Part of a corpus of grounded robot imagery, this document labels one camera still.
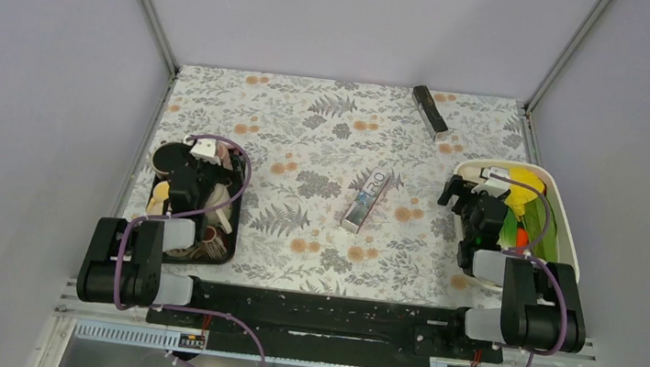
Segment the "black mug red inside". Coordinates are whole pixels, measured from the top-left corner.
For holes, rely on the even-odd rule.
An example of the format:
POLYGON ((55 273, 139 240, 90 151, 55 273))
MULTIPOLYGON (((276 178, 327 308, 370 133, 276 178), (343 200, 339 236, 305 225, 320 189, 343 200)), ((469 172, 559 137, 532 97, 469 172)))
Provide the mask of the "black mug red inside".
POLYGON ((185 144, 164 142, 150 154, 150 166, 160 179, 166 179, 170 172, 185 162, 185 144))

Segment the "cream mug red pattern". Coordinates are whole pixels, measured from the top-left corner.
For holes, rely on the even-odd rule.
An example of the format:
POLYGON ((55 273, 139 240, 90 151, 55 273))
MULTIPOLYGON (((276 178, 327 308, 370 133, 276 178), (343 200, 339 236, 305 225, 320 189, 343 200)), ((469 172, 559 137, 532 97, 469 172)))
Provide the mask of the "cream mug red pattern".
POLYGON ((218 183, 215 185, 215 188, 213 189, 204 206, 204 208, 207 210, 204 214, 207 223, 214 228, 220 228, 226 234, 230 234, 233 231, 233 227, 231 225, 233 205, 229 204, 216 210, 212 209, 212 207, 225 203, 228 199, 230 199, 230 193, 228 190, 229 189, 226 185, 218 183))

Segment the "pink floral mug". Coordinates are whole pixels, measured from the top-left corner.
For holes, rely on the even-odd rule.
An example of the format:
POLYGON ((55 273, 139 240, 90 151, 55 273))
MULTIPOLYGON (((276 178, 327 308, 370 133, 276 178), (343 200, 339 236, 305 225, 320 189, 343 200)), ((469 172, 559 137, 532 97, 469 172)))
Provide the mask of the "pink floral mug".
POLYGON ((222 261, 228 254, 223 233, 213 226, 207 226, 204 230, 199 248, 212 261, 222 261))

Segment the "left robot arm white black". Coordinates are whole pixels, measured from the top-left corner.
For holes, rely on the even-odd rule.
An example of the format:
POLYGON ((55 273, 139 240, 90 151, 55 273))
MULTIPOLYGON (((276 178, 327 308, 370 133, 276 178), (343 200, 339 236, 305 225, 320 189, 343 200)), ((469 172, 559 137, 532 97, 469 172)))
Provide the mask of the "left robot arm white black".
POLYGON ((194 293, 195 280, 164 272, 163 264, 169 250, 196 250, 209 226, 205 212, 98 219, 78 271, 76 296, 119 309, 168 305, 178 322, 195 325, 206 310, 205 300, 194 293))

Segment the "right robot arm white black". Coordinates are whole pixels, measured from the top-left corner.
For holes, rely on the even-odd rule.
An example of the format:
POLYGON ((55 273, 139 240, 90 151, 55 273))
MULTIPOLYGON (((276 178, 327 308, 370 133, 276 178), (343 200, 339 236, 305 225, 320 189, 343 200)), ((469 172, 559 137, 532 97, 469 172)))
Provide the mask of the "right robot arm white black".
POLYGON ((531 185, 523 189, 543 205, 544 224, 538 236, 523 247, 504 249, 499 233, 509 213, 509 191, 492 195, 459 174, 451 176, 438 204, 451 207, 460 218, 462 238, 456 262, 472 279, 484 278, 498 286, 497 308, 456 309, 454 325, 445 332, 447 350, 469 357, 482 342, 504 345, 541 355, 575 353, 583 348, 586 327, 572 265, 544 261, 534 252, 553 225, 554 215, 544 193, 531 185))

